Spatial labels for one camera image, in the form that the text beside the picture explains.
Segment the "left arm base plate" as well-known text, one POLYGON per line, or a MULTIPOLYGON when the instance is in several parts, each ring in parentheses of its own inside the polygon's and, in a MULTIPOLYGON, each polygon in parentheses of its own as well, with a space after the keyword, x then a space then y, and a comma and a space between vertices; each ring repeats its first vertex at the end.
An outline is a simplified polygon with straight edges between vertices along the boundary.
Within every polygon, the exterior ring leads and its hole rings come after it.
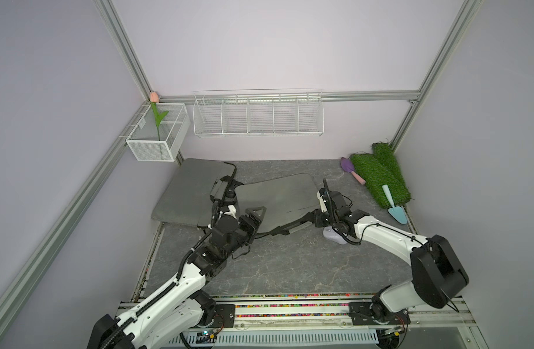
POLYGON ((204 311, 197 323, 200 328, 233 328, 236 320, 236 306, 234 304, 217 304, 204 311))

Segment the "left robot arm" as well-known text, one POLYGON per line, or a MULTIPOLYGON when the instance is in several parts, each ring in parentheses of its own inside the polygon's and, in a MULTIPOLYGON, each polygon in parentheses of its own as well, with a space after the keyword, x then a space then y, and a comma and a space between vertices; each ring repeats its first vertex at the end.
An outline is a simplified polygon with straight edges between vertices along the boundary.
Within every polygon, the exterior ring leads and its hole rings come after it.
POLYGON ((135 307, 99 319, 88 348, 160 348, 192 327, 214 324, 216 302, 204 286, 235 251, 252 244, 266 211, 253 207, 239 218, 214 213, 210 227, 184 255, 177 273, 135 307))

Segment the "white computer mouse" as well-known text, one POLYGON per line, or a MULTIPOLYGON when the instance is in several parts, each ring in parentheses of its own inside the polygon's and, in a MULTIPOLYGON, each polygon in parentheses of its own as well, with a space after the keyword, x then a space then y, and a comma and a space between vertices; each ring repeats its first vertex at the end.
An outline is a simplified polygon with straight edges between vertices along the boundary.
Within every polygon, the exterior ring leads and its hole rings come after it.
POLYGON ((329 240, 329 241, 332 241, 332 242, 335 242, 339 245, 346 245, 348 244, 348 242, 341 236, 339 235, 333 227, 331 226, 328 226, 328 227, 325 227, 323 229, 323 236, 329 240))

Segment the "aluminium frame rail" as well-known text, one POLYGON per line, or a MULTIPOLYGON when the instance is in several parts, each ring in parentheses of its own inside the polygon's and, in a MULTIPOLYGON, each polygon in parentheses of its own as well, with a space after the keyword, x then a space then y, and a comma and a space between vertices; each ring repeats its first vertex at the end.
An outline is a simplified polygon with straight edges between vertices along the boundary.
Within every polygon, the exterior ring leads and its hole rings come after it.
POLYGON ((197 91, 191 95, 162 96, 163 103, 194 104, 196 100, 282 100, 292 98, 320 97, 324 103, 330 102, 374 102, 374 101, 411 101, 421 96, 419 90, 381 90, 381 91, 324 91, 320 89, 259 89, 259 90, 208 90, 197 91))

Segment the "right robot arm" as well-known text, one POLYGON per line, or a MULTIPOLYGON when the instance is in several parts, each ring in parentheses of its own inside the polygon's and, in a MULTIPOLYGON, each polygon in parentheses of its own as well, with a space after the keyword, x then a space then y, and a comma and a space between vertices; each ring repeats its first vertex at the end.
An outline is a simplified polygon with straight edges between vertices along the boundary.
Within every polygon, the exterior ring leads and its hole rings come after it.
POLYGON ((440 235, 424 237, 385 225, 368 213, 353 211, 333 190, 317 193, 320 208, 315 224, 330 230, 346 244, 374 244, 411 267, 411 278, 386 286, 371 300, 369 314, 379 322, 418 305, 442 309, 468 286, 469 276, 449 241, 440 235))

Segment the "white mesh wall basket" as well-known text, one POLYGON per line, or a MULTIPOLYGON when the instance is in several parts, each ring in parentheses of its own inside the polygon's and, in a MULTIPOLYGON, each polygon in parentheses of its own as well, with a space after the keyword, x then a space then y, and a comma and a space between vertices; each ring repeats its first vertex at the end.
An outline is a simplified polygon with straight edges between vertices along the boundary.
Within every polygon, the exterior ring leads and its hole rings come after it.
POLYGON ((174 162, 191 125, 183 103, 150 103, 127 136, 137 161, 174 162))

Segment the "grey laptop bag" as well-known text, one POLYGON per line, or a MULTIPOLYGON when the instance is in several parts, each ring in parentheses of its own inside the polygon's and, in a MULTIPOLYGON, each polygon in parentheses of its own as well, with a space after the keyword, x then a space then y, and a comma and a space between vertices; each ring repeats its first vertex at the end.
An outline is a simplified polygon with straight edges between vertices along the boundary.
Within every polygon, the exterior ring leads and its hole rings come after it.
POLYGON ((249 208, 266 208, 258 232, 268 233, 319 209, 318 191, 309 174, 294 174, 238 186, 235 189, 237 215, 243 215, 249 208))
POLYGON ((222 161, 186 159, 153 209, 155 221, 205 228, 223 198, 236 166, 222 161))

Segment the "artificial grass roll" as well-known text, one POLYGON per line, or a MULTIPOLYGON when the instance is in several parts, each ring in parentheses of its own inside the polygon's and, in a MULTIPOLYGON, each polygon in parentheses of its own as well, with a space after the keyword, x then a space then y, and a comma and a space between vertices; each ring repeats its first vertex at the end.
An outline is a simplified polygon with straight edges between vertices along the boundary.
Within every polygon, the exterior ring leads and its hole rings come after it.
POLYGON ((387 167, 393 176, 406 186, 401 167, 394 155, 393 150, 387 143, 373 143, 372 152, 374 157, 385 167, 387 167))
POLYGON ((396 206, 402 206, 412 200, 412 194, 407 186, 398 181, 373 154, 354 154, 350 160, 356 172, 366 180, 367 190, 380 208, 388 209, 391 207, 383 192, 383 185, 388 185, 390 188, 396 206))

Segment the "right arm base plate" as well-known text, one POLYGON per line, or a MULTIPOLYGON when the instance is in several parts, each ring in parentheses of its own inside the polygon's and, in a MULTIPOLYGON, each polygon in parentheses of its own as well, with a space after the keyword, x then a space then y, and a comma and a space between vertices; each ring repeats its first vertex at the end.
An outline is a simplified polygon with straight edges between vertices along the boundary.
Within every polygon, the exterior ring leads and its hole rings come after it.
POLYGON ((367 325, 401 325, 411 324, 406 311, 392 313, 379 303, 367 301, 350 302, 348 304, 349 316, 355 326, 367 325))

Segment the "front artificial grass roll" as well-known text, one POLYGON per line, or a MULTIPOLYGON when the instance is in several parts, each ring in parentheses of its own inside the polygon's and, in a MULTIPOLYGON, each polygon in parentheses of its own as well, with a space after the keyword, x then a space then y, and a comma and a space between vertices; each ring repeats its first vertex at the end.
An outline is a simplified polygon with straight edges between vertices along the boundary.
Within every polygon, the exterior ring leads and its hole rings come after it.
POLYGON ((356 172, 366 180, 367 190, 380 208, 388 209, 391 207, 383 192, 383 185, 388 185, 390 188, 396 206, 402 206, 412 200, 412 194, 407 186, 398 181, 373 154, 354 154, 350 160, 356 172))

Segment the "artificial pink tulip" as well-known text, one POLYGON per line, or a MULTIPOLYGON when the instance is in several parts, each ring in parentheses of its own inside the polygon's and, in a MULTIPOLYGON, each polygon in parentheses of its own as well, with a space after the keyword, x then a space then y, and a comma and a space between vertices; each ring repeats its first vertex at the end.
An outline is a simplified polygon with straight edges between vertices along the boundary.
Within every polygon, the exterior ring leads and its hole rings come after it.
POLYGON ((160 101, 160 98, 157 92, 151 92, 149 94, 149 100, 150 100, 150 107, 154 115, 157 138, 158 138, 158 141, 161 141, 162 138, 161 138, 160 125, 162 121, 166 118, 166 116, 168 115, 169 111, 159 110, 157 103, 160 101))

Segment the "rear artificial grass roll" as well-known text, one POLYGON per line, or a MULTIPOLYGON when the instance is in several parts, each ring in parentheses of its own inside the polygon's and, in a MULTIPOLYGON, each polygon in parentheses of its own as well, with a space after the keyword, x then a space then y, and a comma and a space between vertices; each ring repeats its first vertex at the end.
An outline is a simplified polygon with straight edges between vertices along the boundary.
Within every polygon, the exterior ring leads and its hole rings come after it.
POLYGON ((372 152, 374 157, 385 167, 387 167, 393 176, 406 186, 401 167, 394 155, 393 150, 387 143, 373 143, 372 152))

